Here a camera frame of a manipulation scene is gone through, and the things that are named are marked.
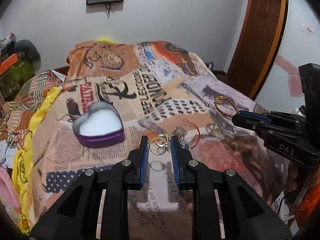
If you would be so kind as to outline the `purple heart-shaped jewelry box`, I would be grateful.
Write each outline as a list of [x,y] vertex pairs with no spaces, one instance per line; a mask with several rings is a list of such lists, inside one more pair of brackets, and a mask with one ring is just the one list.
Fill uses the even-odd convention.
[[112,104],[95,102],[73,122],[78,142],[87,148],[113,146],[125,140],[124,126]]

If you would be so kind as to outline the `brown wooden door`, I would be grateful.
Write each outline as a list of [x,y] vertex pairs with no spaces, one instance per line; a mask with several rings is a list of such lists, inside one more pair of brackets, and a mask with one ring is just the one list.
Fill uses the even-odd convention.
[[273,66],[284,33],[288,0],[248,0],[227,78],[255,99]]

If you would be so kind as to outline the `orange box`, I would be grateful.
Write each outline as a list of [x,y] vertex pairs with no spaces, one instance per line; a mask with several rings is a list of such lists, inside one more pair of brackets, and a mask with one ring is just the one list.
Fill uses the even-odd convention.
[[0,75],[3,75],[10,67],[12,67],[18,61],[17,54],[12,54],[0,65]]

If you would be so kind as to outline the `pink heart wall sticker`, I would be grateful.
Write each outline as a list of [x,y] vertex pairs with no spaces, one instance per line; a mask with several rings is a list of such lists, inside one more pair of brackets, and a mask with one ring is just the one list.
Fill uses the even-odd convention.
[[289,93],[292,98],[303,96],[302,84],[298,74],[290,75],[288,78]]

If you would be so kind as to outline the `yellow blanket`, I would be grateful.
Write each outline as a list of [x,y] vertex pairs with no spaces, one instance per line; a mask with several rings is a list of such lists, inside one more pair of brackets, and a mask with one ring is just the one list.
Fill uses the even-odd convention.
[[61,88],[53,87],[47,93],[42,105],[37,109],[30,119],[27,134],[24,137],[22,149],[18,150],[14,156],[12,169],[12,183],[18,193],[18,199],[21,205],[21,218],[18,222],[18,228],[24,235],[29,235],[31,226],[28,222],[28,201],[27,201],[27,187],[33,169],[33,146],[32,138],[39,124],[45,118],[50,107],[61,93]]

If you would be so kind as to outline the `grey plush toy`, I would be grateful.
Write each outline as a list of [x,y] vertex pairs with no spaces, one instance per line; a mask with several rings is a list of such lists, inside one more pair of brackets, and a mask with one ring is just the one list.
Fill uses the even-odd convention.
[[11,33],[8,37],[1,39],[1,57],[10,57],[17,54],[19,57],[29,57],[33,61],[41,59],[40,54],[33,43],[29,40],[17,40],[17,37]]

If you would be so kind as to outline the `newspaper print bed cover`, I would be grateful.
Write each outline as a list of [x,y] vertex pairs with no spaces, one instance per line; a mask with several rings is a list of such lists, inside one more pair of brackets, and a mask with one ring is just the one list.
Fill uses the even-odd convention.
[[[49,90],[61,88],[32,138],[34,166],[27,187],[32,228],[85,169],[106,170],[125,159],[142,136],[171,136],[175,127],[188,131],[185,140],[194,159],[213,170],[236,170],[274,212],[285,208],[285,159],[231,121],[235,110],[263,113],[263,108],[219,81],[196,54],[165,41],[87,41],[70,51],[67,62],[64,81],[51,71],[38,74],[7,108],[7,140],[20,150],[31,117]],[[123,142],[96,149],[78,142],[73,122],[95,102],[118,111]],[[178,191],[170,152],[150,152],[145,186],[129,192],[131,239],[191,239],[191,201],[190,191]]]

